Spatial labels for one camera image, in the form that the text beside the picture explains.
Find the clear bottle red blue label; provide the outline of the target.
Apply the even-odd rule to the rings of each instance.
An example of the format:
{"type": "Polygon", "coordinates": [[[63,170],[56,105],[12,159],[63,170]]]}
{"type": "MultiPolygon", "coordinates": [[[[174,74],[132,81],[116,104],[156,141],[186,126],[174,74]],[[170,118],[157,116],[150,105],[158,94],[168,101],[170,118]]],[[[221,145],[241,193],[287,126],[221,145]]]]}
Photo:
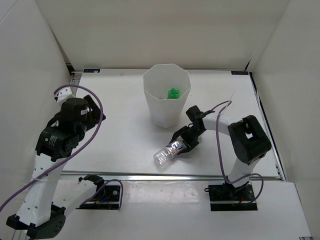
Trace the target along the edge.
{"type": "Polygon", "coordinates": [[[176,139],[153,155],[154,162],[158,167],[164,167],[184,149],[186,145],[183,141],[176,139]]]}

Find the green plastic soda bottle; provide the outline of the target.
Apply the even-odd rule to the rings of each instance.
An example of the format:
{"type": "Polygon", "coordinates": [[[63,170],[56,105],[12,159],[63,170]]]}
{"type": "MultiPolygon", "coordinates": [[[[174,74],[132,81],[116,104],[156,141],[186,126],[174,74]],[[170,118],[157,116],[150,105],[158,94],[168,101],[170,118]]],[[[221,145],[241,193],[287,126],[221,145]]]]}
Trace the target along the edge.
{"type": "Polygon", "coordinates": [[[168,100],[175,100],[175,99],[179,99],[179,98],[180,98],[180,90],[179,89],[171,88],[167,92],[167,99],[168,100]]]}

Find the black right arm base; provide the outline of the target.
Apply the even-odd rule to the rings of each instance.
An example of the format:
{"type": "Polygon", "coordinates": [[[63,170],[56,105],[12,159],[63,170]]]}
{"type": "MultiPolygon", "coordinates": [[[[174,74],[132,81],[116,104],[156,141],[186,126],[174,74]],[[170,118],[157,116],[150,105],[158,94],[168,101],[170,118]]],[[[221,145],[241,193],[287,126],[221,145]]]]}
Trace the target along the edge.
{"type": "Polygon", "coordinates": [[[238,212],[257,211],[257,203],[251,202],[255,199],[254,190],[251,184],[240,190],[226,183],[208,185],[204,189],[208,193],[210,210],[212,212],[238,212]]]}

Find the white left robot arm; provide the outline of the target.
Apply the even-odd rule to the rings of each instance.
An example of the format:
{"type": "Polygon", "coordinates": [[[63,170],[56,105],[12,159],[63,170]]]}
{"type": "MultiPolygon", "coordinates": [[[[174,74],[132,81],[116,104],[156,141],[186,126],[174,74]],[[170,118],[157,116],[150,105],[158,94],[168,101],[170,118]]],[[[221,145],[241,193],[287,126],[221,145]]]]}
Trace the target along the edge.
{"type": "Polygon", "coordinates": [[[58,99],[61,108],[39,135],[35,166],[27,194],[17,213],[7,218],[7,226],[25,230],[32,240],[52,239],[62,230],[67,216],[86,199],[100,200],[105,194],[103,178],[87,177],[75,189],[57,199],[54,194],[66,163],[83,150],[78,147],[87,131],[99,130],[105,120],[101,101],[94,94],[58,99]]]}

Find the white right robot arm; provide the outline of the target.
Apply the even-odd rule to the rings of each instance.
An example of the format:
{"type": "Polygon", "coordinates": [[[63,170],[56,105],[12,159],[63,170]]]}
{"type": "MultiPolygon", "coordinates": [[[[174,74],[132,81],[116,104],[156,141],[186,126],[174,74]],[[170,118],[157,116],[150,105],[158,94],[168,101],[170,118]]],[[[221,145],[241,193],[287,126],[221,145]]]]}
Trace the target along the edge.
{"type": "Polygon", "coordinates": [[[170,143],[182,143],[178,155],[188,153],[199,144],[198,139],[205,131],[215,131],[220,170],[225,183],[228,184],[224,193],[230,200],[238,199],[243,193],[243,188],[249,183],[255,166],[272,148],[258,119],[254,115],[242,118],[223,116],[221,111],[217,113],[214,109],[203,112],[196,105],[190,107],[186,115],[191,121],[190,125],[176,131],[170,143]],[[223,168],[219,134],[230,137],[236,155],[235,163],[228,175],[225,175],[223,168]]]}

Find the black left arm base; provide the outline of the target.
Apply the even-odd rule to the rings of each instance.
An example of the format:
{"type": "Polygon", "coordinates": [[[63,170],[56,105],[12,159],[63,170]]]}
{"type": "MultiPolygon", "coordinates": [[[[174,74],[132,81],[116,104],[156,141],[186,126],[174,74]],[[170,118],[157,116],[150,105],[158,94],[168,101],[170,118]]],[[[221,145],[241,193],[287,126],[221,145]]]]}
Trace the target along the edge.
{"type": "Polygon", "coordinates": [[[118,179],[104,180],[96,193],[83,202],[77,210],[120,210],[123,203],[124,185],[118,179]]]}

